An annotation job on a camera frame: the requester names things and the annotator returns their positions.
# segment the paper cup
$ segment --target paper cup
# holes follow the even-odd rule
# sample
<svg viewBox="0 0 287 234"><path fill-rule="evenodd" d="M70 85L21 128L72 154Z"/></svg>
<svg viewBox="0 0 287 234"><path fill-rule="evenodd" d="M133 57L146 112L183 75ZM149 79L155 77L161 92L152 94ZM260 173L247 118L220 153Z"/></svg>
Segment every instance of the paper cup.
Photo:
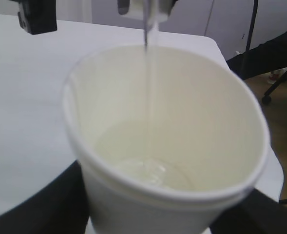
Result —
<svg viewBox="0 0 287 234"><path fill-rule="evenodd" d="M143 46L120 46L83 59L64 87L98 234L199 234L249 194L266 162L267 124L236 75L187 51L154 52L150 81ZM149 134L138 123L149 117L146 158ZM140 180L132 173L143 164L151 174Z"/></svg>

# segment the chair leg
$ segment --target chair leg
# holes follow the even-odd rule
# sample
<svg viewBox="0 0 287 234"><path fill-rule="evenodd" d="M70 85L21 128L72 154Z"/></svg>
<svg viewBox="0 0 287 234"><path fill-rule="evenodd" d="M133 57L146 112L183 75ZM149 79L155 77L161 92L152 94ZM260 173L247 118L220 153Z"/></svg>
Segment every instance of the chair leg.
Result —
<svg viewBox="0 0 287 234"><path fill-rule="evenodd" d="M283 82L287 80L287 71L265 92L265 96L261 99L264 105L269 105L272 101L270 94Z"/></svg>

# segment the table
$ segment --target table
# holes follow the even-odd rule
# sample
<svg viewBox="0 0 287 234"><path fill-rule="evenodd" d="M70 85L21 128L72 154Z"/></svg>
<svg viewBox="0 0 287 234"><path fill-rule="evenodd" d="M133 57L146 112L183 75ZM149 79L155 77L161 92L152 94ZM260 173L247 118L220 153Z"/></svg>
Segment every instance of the table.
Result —
<svg viewBox="0 0 287 234"><path fill-rule="evenodd" d="M54 180L74 160L60 107L67 74L86 54L143 43L138 29L58 21L58 31L32 36L18 18L0 15L0 214ZM214 40L160 33L159 43L227 64ZM283 171L273 150L257 188L278 201Z"/></svg>

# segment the clear liquid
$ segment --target clear liquid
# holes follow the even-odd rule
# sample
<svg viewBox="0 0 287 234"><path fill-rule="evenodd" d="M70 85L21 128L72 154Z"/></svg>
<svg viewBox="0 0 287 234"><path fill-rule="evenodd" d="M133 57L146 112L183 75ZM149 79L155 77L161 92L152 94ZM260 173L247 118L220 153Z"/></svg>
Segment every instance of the clear liquid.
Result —
<svg viewBox="0 0 287 234"><path fill-rule="evenodd" d="M180 145L166 126L149 124L152 135L145 133L145 122L123 122L109 128L97 141L95 151L128 177L154 187L191 191L193 181L183 169L172 163L179 157ZM150 155L145 148L151 141Z"/></svg>
<svg viewBox="0 0 287 234"><path fill-rule="evenodd" d="M158 0L144 0L144 41L146 80L146 158L151 157L152 131L149 123L153 119L153 90L156 85L156 47L158 39Z"/></svg>

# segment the white paper cup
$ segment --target white paper cup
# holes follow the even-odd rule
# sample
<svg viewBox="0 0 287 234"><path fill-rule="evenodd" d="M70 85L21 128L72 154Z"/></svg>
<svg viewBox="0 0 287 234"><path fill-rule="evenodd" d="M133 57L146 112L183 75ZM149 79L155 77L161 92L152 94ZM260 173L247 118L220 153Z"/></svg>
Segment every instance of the white paper cup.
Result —
<svg viewBox="0 0 287 234"><path fill-rule="evenodd" d="M96 149L112 126L147 116L143 46L115 47L83 59L64 88L68 136L98 234L199 234L249 194L266 162L268 127L236 75L187 51L159 47L156 53L153 119L173 131L166 140L175 137L185 148L158 139L170 150L154 157L164 163L165 176L178 179L178 189L139 182L116 168L120 152L104 156ZM179 189L185 182L180 178L194 187Z"/></svg>

